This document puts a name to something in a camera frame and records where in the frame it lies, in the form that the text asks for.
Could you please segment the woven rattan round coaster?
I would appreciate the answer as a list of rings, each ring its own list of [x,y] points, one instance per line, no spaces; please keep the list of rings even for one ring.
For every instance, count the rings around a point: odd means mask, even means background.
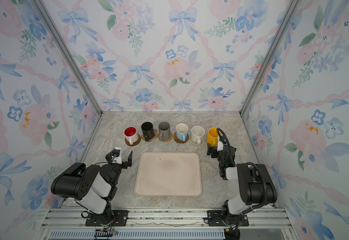
[[[167,140],[162,140],[162,139],[160,138],[160,136],[158,136],[158,138],[159,138],[159,140],[160,140],[161,142],[168,143],[168,142],[170,142],[170,141],[173,139],[173,134],[171,133],[170,138],[167,139]]]

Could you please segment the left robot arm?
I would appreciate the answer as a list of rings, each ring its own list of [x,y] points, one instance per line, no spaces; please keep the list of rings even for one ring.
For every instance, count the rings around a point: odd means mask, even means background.
[[[122,170],[132,166],[133,152],[122,161],[121,148],[116,147],[105,159],[102,166],[99,163],[90,166],[75,163],[58,175],[51,185],[52,194],[73,199],[85,209],[81,217],[86,220],[87,227],[120,226],[128,215],[126,211],[113,211],[111,200],[116,195]]]

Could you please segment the white mug blue handle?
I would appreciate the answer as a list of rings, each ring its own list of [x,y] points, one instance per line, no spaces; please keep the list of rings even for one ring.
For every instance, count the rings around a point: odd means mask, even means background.
[[[188,136],[188,126],[184,123],[177,124],[175,127],[176,137],[181,142],[186,142]]]

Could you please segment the aluminium frame post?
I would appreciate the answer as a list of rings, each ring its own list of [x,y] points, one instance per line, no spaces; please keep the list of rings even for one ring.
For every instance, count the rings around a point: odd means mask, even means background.
[[[42,22],[45,24],[47,30],[51,33],[52,37],[56,41],[57,47],[60,51],[60,53],[63,55],[64,60],[66,61],[67,65],[73,72],[74,76],[77,79],[77,82],[83,89],[84,93],[87,95],[89,102],[94,107],[96,113],[101,116],[103,111],[100,109],[100,106],[98,102],[96,101],[93,93],[91,92],[89,85],[86,83],[85,79],[83,78],[79,67],[75,63],[75,60],[73,58],[73,55],[69,51],[67,44],[64,42],[62,35],[59,33],[59,30],[52,20],[51,15],[46,9],[46,6],[44,5],[43,1],[30,1],[32,6],[35,8],[36,12],[39,14]]]
[[[264,62],[261,66],[261,68],[259,69],[258,74],[256,75],[256,78],[254,79],[254,82],[251,86],[251,88],[249,89],[249,93],[245,99],[245,102],[242,106],[242,109],[240,111],[240,116],[242,118],[244,118],[244,115],[246,114],[247,110],[249,109],[249,105],[251,104],[251,101],[255,95],[255,92],[258,88],[258,86],[261,84],[262,82],[262,78],[265,75],[265,72],[267,71],[268,67],[271,65],[271,62],[279,48],[280,42],[283,38],[283,36],[285,35],[287,28],[289,27],[292,19],[294,18],[295,12],[298,8],[298,5],[300,4],[299,0],[293,0],[290,2],[290,5],[288,6],[288,8],[285,11],[285,15],[282,19],[281,24],[279,25],[279,28],[274,36],[274,40],[271,42],[271,45],[269,47],[269,50],[267,51],[265,58],[264,58]]]

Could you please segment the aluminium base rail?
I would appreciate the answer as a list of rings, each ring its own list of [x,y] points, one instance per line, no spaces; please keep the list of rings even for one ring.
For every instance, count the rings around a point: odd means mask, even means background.
[[[79,207],[49,210],[38,240],[295,240],[284,209],[257,209],[247,214],[248,227],[209,227],[207,211],[219,209],[115,208],[127,210],[125,227],[86,227]]]

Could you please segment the aluminium frame post left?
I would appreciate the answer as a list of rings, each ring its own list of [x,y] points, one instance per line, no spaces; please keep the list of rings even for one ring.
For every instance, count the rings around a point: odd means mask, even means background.
[[[75,60],[73,58],[73,55],[69,51],[67,44],[64,42],[62,35],[59,33],[59,30],[52,20],[51,15],[46,9],[46,6],[44,5],[43,1],[30,1],[32,6],[35,8],[36,12],[39,14],[42,22],[45,24],[47,30],[51,33],[52,37],[56,41],[57,47],[60,51],[60,53],[63,55],[64,60],[66,61],[67,65],[73,72],[74,76],[77,79],[77,82],[83,89],[84,93],[87,95],[89,102],[94,107],[96,113],[101,116],[103,111],[100,109],[100,106],[98,102],[96,101],[93,93],[91,92],[89,85],[86,83],[85,79],[83,78],[79,67],[75,63]]]

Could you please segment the grey glass mug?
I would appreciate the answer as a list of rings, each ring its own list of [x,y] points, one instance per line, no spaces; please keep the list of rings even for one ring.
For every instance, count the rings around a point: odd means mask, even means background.
[[[171,126],[168,122],[159,123],[159,138],[162,142],[171,138]]]

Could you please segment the beige serving tray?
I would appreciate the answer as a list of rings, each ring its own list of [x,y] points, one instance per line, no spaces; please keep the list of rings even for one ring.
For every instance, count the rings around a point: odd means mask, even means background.
[[[138,196],[200,196],[202,183],[199,155],[142,153],[134,192]]]

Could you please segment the cream white mug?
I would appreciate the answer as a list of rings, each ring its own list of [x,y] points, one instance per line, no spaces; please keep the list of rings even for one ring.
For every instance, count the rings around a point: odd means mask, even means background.
[[[202,139],[205,134],[205,130],[201,126],[194,126],[191,128],[190,131],[190,139],[193,139],[193,141],[196,141],[196,139]]]

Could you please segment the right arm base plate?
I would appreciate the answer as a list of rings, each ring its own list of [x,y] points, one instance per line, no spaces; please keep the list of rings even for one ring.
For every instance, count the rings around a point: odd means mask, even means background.
[[[249,222],[247,216],[242,215],[223,215],[221,210],[209,210],[207,211],[207,217],[204,219],[204,223],[209,227],[226,227],[231,228],[238,223],[238,227],[248,227]]]

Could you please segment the cork paw print coaster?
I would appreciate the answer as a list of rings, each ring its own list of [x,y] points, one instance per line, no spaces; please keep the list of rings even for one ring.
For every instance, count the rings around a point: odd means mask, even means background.
[[[152,138],[152,139],[149,139],[148,140],[148,142],[150,143],[150,142],[152,142],[154,139],[157,139],[158,138],[158,130],[157,129],[154,129],[154,137]],[[141,139],[142,139],[142,141],[145,141],[145,137],[144,137],[144,135],[142,135],[141,136]]]

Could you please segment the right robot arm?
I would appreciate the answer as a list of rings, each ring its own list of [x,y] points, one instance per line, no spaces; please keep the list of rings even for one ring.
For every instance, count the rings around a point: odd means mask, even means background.
[[[238,194],[221,206],[221,212],[207,221],[210,226],[244,224],[246,215],[277,201],[277,191],[263,164],[233,164],[236,148],[207,145],[207,155],[218,160],[219,175],[223,180],[238,183]]]

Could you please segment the black mug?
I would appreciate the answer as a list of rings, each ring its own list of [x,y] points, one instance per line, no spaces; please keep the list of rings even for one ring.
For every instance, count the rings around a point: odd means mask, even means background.
[[[144,140],[149,142],[155,136],[154,126],[151,122],[145,122],[141,125]]]

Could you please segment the plain round wooden coaster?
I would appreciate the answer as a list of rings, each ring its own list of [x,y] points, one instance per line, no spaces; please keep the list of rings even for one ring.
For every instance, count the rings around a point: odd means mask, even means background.
[[[174,141],[177,142],[178,144],[184,144],[189,140],[189,134],[187,134],[186,138],[184,141],[181,141],[178,137],[177,134],[174,134]]]

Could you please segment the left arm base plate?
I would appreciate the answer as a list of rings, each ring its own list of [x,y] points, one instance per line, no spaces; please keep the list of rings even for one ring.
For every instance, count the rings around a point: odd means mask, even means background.
[[[105,217],[88,217],[86,219],[86,227],[125,227],[128,220],[127,210],[112,210],[111,216]]]

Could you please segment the aluminium frame post right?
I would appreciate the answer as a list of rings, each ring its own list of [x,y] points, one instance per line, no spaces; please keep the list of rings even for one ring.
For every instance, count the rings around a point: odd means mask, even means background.
[[[271,45],[269,47],[269,50],[267,51],[265,58],[264,58],[264,62],[261,66],[261,68],[259,69],[258,74],[256,75],[256,78],[254,79],[254,82],[251,86],[251,88],[249,89],[249,93],[245,99],[245,102],[242,106],[242,109],[240,111],[240,116],[242,118],[244,118],[244,115],[246,114],[247,110],[249,109],[249,105],[251,104],[251,101],[255,95],[255,92],[258,88],[258,86],[261,84],[262,82],[262,78],[265,75],[265,72],[267,71],[268,67],[271,65],[271,62],[279,48],[280,42],[283,38],[283,36],[285,35],[287,28],[289,27],[292,19],[294,18],[295,12],[298,8],[298,5],[300,4],[299,0],[293,0],[290,2],[290,5],[288,6],[288,8],[285,11],[285,15],[282,19],[281,24],[279,25],[279,28],[274,36],[274,40],[271,42]]]

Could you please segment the white mug red inside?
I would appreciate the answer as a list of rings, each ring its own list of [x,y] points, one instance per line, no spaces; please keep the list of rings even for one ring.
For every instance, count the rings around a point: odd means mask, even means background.
[[[126,137],[127,143],[130,146],[135,144],[139,140],[139,134],[137,133],[137,129],[135,127],[127,127],[124,130],[124,135]]]

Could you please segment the yellow mug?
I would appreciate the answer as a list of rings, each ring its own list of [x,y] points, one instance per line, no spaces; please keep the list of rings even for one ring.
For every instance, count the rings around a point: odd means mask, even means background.
[[[217,133],[217,128],[210,128],[207,132],[207,137],[206,137],[207,143],[210,146],[215,147],[218,144],[218,140],[219,140],[219,136]]]

